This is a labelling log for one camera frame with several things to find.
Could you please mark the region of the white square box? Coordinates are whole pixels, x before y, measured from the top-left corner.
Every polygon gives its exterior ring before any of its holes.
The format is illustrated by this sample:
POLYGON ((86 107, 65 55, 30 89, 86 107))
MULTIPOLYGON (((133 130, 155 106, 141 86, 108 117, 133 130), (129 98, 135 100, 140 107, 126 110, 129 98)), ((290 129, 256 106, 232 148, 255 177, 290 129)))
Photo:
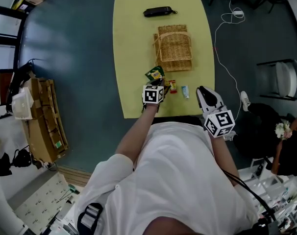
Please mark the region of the white square box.
POLYGON ((23 87, 20 92, 12 97, 12 112, 15 119, 33 119, 31 108, 34 100, 29 88, 23 87))

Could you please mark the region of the white dotted board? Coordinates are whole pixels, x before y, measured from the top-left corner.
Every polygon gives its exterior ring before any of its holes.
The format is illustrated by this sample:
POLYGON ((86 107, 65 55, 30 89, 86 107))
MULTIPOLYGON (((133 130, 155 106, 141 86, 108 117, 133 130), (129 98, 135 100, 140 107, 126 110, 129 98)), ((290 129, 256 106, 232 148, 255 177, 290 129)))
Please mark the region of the white dotted board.
POLYGON ((70 189, 62 174, 45 171, 16 193, 8 203, 36 235, 64 207, 70 197, 70 189))

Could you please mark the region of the long brown cardboard box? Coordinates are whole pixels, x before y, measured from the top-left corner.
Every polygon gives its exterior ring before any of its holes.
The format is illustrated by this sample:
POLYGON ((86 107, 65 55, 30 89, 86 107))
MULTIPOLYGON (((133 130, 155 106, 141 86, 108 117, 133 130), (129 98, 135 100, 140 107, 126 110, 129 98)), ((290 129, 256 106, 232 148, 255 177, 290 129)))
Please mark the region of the long brown cardboard box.
POLYGON ((58 109, 54 81, 30 78, 24 83, 33 99, 31 119, 23 120, 29 148, 35 159, 53 163, 69 149, 58 109))

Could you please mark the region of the white storage shelf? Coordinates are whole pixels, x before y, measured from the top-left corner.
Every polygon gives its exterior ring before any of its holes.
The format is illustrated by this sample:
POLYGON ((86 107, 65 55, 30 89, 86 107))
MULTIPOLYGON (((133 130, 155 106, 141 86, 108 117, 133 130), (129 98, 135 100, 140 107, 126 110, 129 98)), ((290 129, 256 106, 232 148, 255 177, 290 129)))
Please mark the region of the white storage shelf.
POLYGON ((278 176, 268 170, 270 159, 253 159, 239 169, 240 179, 273 210, 283 235, 297 235, 297 176, 278 176))

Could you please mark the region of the black headset gear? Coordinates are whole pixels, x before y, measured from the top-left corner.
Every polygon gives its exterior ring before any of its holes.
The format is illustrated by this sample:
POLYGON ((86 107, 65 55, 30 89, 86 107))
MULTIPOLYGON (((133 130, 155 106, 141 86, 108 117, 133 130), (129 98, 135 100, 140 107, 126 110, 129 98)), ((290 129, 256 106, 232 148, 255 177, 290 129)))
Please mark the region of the black headset gear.
POLYGON ((31 164, 31 154, 26 149, 15 150, 12 160, 7 153, 4 153, 0 159, 0 177, 12 175, 11 167, 28 167, 31 164))

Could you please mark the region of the person's left forearm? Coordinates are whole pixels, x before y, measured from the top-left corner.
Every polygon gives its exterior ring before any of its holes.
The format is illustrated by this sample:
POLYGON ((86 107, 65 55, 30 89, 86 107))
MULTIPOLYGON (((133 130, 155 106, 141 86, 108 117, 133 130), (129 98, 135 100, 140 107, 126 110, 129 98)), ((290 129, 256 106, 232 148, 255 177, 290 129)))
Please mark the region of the person's left forearm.
POLYGON ((116 154, 122 154, 131 159, 133 163, 136 162, 157 113, 157 109, 158 104, 147 104, 141 116, 120 141, 115 152, 116 154))

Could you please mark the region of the black zip case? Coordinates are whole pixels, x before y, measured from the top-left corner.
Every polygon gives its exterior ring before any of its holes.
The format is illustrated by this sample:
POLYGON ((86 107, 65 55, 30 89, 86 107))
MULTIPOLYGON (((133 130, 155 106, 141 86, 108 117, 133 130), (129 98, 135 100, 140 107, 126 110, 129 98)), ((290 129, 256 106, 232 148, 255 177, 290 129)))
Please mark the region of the black zip case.
POLYGON ((147 18, 165 16, 169 14, 177 14, 177 11, 172 10, 170 6, 162 6, 162 7, 148 8, 143 12, 143 15, 147 18))

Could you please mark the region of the person's white shirt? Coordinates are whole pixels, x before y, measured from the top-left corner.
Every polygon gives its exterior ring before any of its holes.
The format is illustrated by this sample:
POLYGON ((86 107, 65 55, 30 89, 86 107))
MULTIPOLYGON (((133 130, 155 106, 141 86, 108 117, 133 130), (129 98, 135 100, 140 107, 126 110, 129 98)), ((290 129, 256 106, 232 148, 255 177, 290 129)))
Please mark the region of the person's white shirt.
POLYGON ((235 235, 258 220, 250 194, 217 165, 200 126, 151 126, 136 163, 115 154, 97 164, 75 206, 103 207, 95 235, 143 235, 150 222, 170 217, 204 235, 235 235))

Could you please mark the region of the black grey device pack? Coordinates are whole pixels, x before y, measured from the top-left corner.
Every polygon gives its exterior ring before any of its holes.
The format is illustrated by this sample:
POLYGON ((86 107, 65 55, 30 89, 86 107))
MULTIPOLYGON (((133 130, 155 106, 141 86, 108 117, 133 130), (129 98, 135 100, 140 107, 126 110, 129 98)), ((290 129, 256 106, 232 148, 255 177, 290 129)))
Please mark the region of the black grey device pack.
POLYGON ((252 235, 281 235, 277 221, 260 218, 252 227, 252 235))

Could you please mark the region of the green yellow snack packet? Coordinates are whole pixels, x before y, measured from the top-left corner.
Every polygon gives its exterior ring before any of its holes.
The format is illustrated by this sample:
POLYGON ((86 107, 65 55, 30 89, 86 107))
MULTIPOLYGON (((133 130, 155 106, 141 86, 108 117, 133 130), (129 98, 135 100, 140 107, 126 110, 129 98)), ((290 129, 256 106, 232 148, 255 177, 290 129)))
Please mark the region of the green yellow snack packet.
POLYGON ((161 66, 155 66, 152 68, 150 71, 148 71, 145 76, 149 79, 148 85, 150 84, 150 81, 158 78, 163 78, 163 85, 165 83, 169 83, 169 81, 165 77, 164 70, 161 66))

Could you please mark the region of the wicker basket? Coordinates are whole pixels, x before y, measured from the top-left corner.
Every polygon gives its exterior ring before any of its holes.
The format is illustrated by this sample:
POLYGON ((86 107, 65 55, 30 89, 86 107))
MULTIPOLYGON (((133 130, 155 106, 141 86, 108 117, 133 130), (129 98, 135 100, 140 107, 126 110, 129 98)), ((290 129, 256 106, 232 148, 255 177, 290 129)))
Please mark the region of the wicker basket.
POLYGON ((192 41, 187 25, 159 26, 153 35, 155 64, 165 72, 192 69, 192 41))

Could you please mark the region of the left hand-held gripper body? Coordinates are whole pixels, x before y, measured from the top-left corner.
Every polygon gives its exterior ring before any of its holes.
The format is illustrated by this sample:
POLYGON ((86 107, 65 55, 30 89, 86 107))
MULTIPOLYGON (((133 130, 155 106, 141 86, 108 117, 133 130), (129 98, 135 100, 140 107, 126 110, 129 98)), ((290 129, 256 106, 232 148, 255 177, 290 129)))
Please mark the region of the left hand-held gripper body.
POLYGON ((146 84, 143 86, 142 92, 142 113, 146 109, 148 104, 156 105, 157 112, 159 110, 160 103, 164 100, 164 86, 146 84))

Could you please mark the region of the person's right forearm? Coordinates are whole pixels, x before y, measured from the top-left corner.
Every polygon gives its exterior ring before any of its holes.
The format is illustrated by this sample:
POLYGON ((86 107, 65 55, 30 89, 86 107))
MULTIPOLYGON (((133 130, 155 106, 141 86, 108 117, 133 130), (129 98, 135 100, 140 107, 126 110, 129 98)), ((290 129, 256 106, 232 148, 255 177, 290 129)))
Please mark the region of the person's right forearm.
POLYGON ((210 173, 211 180, 216 181, 217 183, 222 183, 224 181, 224 184, 226 184, 228 178, 224 174, 224 171, 239 177, 238 169, 223 137, 214 138, 210 136, 210 140, 217 164, 210 173))

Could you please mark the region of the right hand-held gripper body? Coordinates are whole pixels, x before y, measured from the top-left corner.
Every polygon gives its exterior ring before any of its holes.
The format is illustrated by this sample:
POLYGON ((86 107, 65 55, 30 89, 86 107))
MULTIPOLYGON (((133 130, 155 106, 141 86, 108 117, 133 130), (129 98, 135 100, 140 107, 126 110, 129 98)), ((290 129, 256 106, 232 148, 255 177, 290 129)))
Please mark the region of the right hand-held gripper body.
POLYGON ((235 120, 232 112, 223 105, 207 115, 203 126, 212 137, 218 138, 229 134, 233 130, 235 120))

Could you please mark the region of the wooden slat ramp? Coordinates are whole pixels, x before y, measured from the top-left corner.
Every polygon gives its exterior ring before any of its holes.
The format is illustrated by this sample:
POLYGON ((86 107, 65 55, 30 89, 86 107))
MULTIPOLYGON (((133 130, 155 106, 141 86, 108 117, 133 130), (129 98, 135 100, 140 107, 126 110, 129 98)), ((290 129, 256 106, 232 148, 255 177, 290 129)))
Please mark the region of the wooden slat ramp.
POLYGON ((65 180, 72 185, 85 187, 92 174, 82 170, 76 170, 70 167, 58 166, 57 170, 61 173, 65 180))

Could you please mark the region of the grey chair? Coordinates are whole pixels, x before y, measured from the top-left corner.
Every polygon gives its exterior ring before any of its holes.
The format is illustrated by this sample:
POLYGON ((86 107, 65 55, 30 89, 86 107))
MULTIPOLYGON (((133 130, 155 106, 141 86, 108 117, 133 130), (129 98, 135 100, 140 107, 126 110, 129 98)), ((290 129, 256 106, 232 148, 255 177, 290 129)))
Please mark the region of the grey chair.
POLYGON ((256 87, 260 97, 297 100, 297 60, 283 59, 256 65, 256 87))

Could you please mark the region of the white flower bouquet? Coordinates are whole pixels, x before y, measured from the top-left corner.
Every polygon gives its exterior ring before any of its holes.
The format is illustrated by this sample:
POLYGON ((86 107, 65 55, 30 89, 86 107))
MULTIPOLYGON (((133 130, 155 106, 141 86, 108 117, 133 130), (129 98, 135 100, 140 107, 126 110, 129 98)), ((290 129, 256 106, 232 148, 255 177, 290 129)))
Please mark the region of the white flower bouquet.
POLYGON ((284 121, 282 123, 278 123, 275 126, 275 134, 277 138, 281 140, 287 140, 292 136, 292 130, 290 129, 290 123, 288 121, 284 121))

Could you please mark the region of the black bag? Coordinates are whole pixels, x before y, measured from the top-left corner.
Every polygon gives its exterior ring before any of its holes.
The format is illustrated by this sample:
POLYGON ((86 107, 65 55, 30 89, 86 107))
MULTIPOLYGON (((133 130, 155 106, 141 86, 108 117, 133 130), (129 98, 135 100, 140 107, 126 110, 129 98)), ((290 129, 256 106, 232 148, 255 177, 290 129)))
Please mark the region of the black bag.
POLYGON ((13 113, 12 97, 19 93, 20 88, 23 87, 24 83, 28 81, 32 75, 34 75, 34 63, 32 61, 27 62, 13 73, 6 96, 7 113, 13 113))

